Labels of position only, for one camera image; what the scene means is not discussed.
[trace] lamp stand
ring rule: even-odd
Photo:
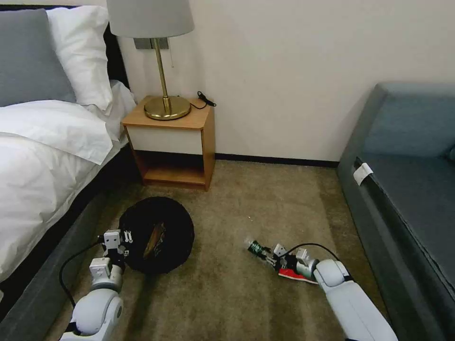
[[[191,104],[184,98],[178,96],[168,96],[166,80],[164,79],[163,62],[158,38],[154,38],[156,60],[160,70],[161,86],[163,88],[163,98],[153,98],[144,105],[147,117],[156,120],[172,120],[185,116],[191,111]]]

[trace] baseboard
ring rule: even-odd
[[[336,167],[338,167],[338,164],[339,164],[338,161],[288,159],[288,158],[274,158],[274,157],[268,157],[268,156],[251,156],[251,155],[222,154],[222,153],[216,153],[215,158],[217,160],[277,163],[277,164],[289,164],[289,165],[297,165],[297,166],[312,166],[312,167],[325,167],[325,168],[336,168]]]

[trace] lamp shade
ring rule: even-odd
[[[107,0],[111,32],[130,38],[180,36],[194,29],[188,0]]]

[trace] gray pillow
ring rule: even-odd
[[[45,99],[76,102],[44,9],[0,12],[0,32],[0,107]]]

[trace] wall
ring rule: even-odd
[[[455,81],[451,0],[190,1],[167,83],[218,103],[219,153],[336,161],[375,83]],[[154,52],[120,44],[136,95],[159,94]]]

